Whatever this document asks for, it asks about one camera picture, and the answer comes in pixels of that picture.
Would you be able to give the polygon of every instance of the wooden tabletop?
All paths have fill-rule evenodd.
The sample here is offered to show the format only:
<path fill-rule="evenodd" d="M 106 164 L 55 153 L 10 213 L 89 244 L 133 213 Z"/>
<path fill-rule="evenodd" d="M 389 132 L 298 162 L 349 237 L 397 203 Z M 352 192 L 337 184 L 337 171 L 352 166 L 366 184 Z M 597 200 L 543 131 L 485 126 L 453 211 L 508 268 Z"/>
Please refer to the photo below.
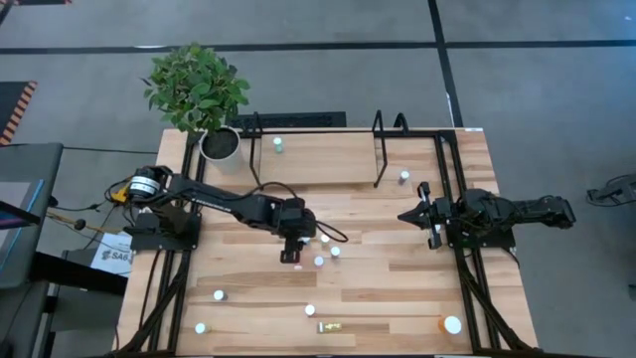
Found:
<path fill-rule="evenodd" d="M 457 129 L 457 138 L 468 187 L 496 193 L 484 133 Z M 174 129 L 165 130 L 157 164 L 178 172 L 185 139 L 185 134 Z M 471 351 L 453 252 L 446 246 L 429 250 L 428 231 L 396 219 L 417 204 L 414 189 L 419 182 L 430 183 L 431 198 L 443 195 L 433 141 L 387 139 L 386 145 L 389 166 L 377 189 L 373 184 L 294 187 L 319 220 L 349 236 L 349 243 L 338 245 L 342 253 L 337 260 L 332 260 L 328 252 L 335 243 L 323 246 L 314 240 L 302 251 L 302 269 L 283 265 L 278 261 L 281 239 L 251 230 L 227 214 L 203 210 L 200 244 L 193 252 L 188 277 L 178 355 Z M 377 139 L 379 167 L 380 148 Z M 446 158 L 449 175 L 454 178 L 450 155 Z M 193 158 L 191 177 L 196 161 Z M 404 169 L 410 172 L 410 179 L 401 186 L 398 176 Z M 254 186 L 248 180 L 238 182 L 251 184 L 235 188 L 237 191 Z M 456 198 L 456 182 L 453 191 Z M 288 196 L 276 190 L 267 194 Z M 482 254 L 495 306 L 523 340 L 536 345 L 517 265 L 501 250 L 486 249 Z M 323 267 L 313 266 L 316 256 L 325 258 Z M 153 258 L 154 253 L 142 253 L 134 259 L 118 324 L 122 343 L 137 330 Z M 162 263 L 160 258 L 147 313 L 155 303 Z M 227 301 L 214 301 L 212 293 L 217 289 L 228 294 Z M 307 304 L 316 307 L 312 317 L 304 312 Z M 477 303 L 476 311 L 482 345 L 487 347 L 483 312 Z M 439 330 L 439 319 L 447 315 L 455 315 L 464 323 L 458 336 L 450 337 Z M 167 344 L 171 317 L 172 306 L 164 314 L 159 347 Z M 196 334 L 194 327 L 200 322 L 212 331 Z M 341 323 L 342 330 L 319 334 L 319 322 Z"/>

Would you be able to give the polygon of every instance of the potted plant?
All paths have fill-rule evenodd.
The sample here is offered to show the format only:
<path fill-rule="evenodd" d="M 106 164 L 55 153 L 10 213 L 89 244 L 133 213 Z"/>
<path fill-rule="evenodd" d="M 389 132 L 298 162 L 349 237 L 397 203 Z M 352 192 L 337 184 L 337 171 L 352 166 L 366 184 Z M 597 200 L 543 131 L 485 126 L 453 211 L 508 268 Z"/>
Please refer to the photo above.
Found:
<path fill-rule="evenodd" d="M 177 129 L 200 134 L 206 159 L 224 174 L 236 173 L 243 163 L 239 134 L 224 123 L 238 114 L 239 104 L 247 104 L 241 93 L 249 89 L 247 81 L 236 77 L 237 68 L 226 59 L 197 44 L 152 62 L 150 78 L 143 79 L 148 107 L 164 112 L 161 120 Z"/>

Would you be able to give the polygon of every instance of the white pot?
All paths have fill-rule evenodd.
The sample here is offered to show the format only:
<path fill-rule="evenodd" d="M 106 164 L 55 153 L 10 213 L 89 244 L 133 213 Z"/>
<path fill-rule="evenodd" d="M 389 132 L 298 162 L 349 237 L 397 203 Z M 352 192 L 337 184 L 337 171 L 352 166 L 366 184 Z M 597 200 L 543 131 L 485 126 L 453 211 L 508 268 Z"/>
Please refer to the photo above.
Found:
<path fill-rule="evenodd" d="M 240 168 L 242 167 L 242 165 L 244 163 L 244 159 L 242 157 L 242 152 L 240 151 L 240 136 L 239 136 L 239 133 L 237 131 L 235 131 L 235 129 L 232 128 L 232 127 L 224 125 L 224 126 L 222 126 L 222 128 L 231 130 L 237 136 L 238 145 L 237 145 L 237 148 L 235 149 L 235 151 L 232 152 L 232 154 L 230 154 L 229 156 L 227 156 L 227 157 L 225 157 L 223 159 L 214 159 L 214 158 L 211 158 L 211 157 L 207 156 L 206 153 L 204 153 L 204 151 L 203 151 L 203 141 L 208 136 L 208 132 L 206 132 L 204 135 L 202 135 L 201 139 L 199 139 L 199 151 L 201 152 L 201 155 L 203 155 L 206 159 L 208 159 L 208 161 L 210 163 L 212 163 L 214 166 L 219 168 L 219 170 L 221 170 L 222 173 L 224 173 L 224 174 L 236 174 L 236 173 L 239 172 Z"/>

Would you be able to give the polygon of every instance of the black metal frame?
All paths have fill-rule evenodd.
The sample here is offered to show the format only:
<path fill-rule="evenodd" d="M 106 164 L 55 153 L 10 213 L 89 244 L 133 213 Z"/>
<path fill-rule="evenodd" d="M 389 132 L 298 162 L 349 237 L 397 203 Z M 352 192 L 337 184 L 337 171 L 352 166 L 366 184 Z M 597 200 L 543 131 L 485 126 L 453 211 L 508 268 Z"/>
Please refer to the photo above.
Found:
<path fill-rule="evenodd" d="M 254 151 L 254 143 L 256 139 L 260 139 L 265 132 L 262 129 L 260 120 L 258 118 L 258 114 L 254 113 L 256 123 L 258 124 L 258 131 L 256 129 L 253 130 L 244 130 L 241 134 L 242 138 L 251 139 L 251 150 L 250 150 L 250 160 L 249 166 L 254 176 L 254 180 L 258 185 L 260 185 L 260 181 L 258 175 L 256 174 L 255 169 L 253 168 L 253 151 Z M 444 144 L 446 143 L 450 148 L 453 170 L 456 175 L 459 194 L 463 195 L 466 191 L 466 180 L 463 173 L 463 168 L 461 165 L 461 158 L 459 154 L 459 148 L 457 145 L 457 136 L 456 132 L 453 129 L 434 129 L 434 130 L 426 130 L 426 129 L 410 129 L 408 127 L 408 123 L 406 122 L 406 118 L 402 113 L 397 115 L 396 121 L 394 123 L 394 128 L 400 128 L 401 130 L 384 130 L 382 113 L 378 110 L 376 112 L 376 117 L 374 119 L 374 124 L 371 128 L 371 132 L 374 135 L 374 138 L 378 138 L 381 140 L 382 150 L 383 150 L 383 160 L 384 164 L 382 169 L 380 169 L 380 173 L 378 175 L 377 181 L 374 183 L 374 187 L 378 187 L 382 177 L 385 173 L 385 169 L 388 166 L 387 159 L 387 148 L 386 148 L 386 138 L 431 138 L 435 143 L 435 151 L 437 154 L 437 162 L 439 166 L 439 174 L 442 181 L 443 193 L 446 198 L 449 200 L 453 200 L 452 188 L 451 188 L 451 179 L 448 174 L 448 163 L 446 162 L 446 156 L 444 151 Z M 323 129 L 323 130 L 303 130 L 303 131 L 293 131 L 293 130 L 272 130 L 268 131 L 266 134 L 298 134 L 298 133 L 356 133 L 356 132 L 369 132 L 369 130 L 333 130 L 333 129 Z M 184 161 L 182 167 L 182 173 L 187 175 L 190 168 L 191 158 L 193 154 L 193 143 L 189 143 L 186 148 L 186 152 L 184 153 Z M 203 172 L 205 169 L 205 160 L 200 155 L 199 165 L 197 167 L 197 176 L 196 180 L 201 181 L 203 179 Z M 197 205 L 193 205 L 193 212 L 198 210 Z M 468 333 L 471 342 L 471 348 L 474 355 L 484 355 L 490 357 L 572 357 L 572 355 L 561 355 L 561 354 L 552 354 L 552 353 L 544 353 L 542 350 L 538 348 L 532 348 L 526 343 L 524 343 L 515 332 L 508 326 L 504 318 L 497 311 L 495 306 L 490 300 L 490 293 L 488 290 L 488 282 L 486 280 L 486 272 L 484 269 L 483 259 L 481 257 L 480 249 L 473 248 L 471 249 L 471 257 L 473 261 L 473 266 L 475 268 L 476 277 L 471 273 L 468 263 L 466 262 L 466 258 L 464 256 L 464 249 L 461 245 L 459 245 L 459 241 L 461 239 L 461 233 L 458 230 L 455 230 L 452 225 L 448 225 L 446 228 L 448 246 L 453 249 L 455 254 L 455 259 L 457 262 L 457 272 L 460 278 L 460 288 L 462 299 L 464 303 L 464 309 L 466 311 L 466 325 L 468 327 Z M 167 306 L 168 302 L 171 299 L 171 296 L 175 296 L 175 308 L 173 310 L 170 333 L 168 336 L 168 348 L 164 350 L 157 350 L 157 342 L 160 331 L 160 323 L 159 319 L 154 324 L 154 328 L 151 335 L 151 341 L 149 345 L 148 352 L 120 352 L 117 354 L 118 357 L 142 357 L 142 356 L 165 356 L 165 357 L 173 357 L 176 352 L 177 340 L 179 337 L 179 327 L 181 323 L 181 315 L 183 311 L 183 301 L 185 297 L 185 287 L 186 280 L 188 274 L 188 265 L 190 262 L 191 252 L 183 252 L 182 262 L 179 267 L 178 274 L 184 274 L 185 278 L 181 285 L 177 287 L 176 293 L 174 289 L 174 279 L 172 283 L 168 283 L 169 277 L 172 272 L 172 263 L 174 260 L 174 252 L 168 252 L 166 255 L 166 261 L 163 266 L 161 282 L 159 288 L 159 299 L 157 300 L 157 307 L 151 313 L 152 315 L 163 314 L 163 310 Z M 479 328 L 477 326 L 477 319 L 475 315 L 475 309 L 473 305 L 472 297 L 475 297 L 480 305 L 483 307 L 486 323 L 488 327 L 488 335 L 490 341 L 490 348 L 483 348 L 481 346 L 481 341 L 479 338 Z M 504 338 L 506 343 L 511 350 L 503 350 L 501 349 L 501 344 L 499 342 L 499 335 Z M 418 357 L 430 357 L 431 355 L 417 355 Z"/>

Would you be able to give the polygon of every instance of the floor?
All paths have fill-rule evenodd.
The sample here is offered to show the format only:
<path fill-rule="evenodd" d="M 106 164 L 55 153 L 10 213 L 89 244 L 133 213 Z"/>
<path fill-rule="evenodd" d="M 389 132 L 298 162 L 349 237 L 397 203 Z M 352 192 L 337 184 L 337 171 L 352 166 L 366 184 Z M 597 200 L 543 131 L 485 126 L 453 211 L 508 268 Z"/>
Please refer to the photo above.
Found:
<path fill-rule="evenodd" d="M 438 7 L 437 34 L 429 3 Z M 237 46 L 223 55 L 252 86 L 242 113 L 345 110 L 350 126 L 368 126 L 381 109 L 388 117 L 402 111 L 411 127 L 483 127 L 502 195 L 562 195 L 577 217 L 568 231 L 516 229 L 541 347 L 633 356 L 636 302 L 627 283 L 636 281 L 636 209 L 591 207 L 584 195 L 634 167 L 636 47 L 620 40 L 636 39 L 636 3 L 74 0 L 14 7 L 1 27 L 0 81 L 39 84 L 14 141 L 75 148 L 65 151 L 55 188 L 68 207 L 98 201 L 107 184 L 154 162 L 164 125 L 147 110 L 138 78 L 157 55 L 131 47 L 369 43 Z M 447 46 L 438 52 L 439 30 Z M 440 53 L 452 74 L 442 71 Z M 100 223 L 105 215 L 83 216 Z M 59 254 L 85 244 L 49 224 L 41 250 Z M 112 333 L 61 336 L 54 355 L 103 353 Z"/>

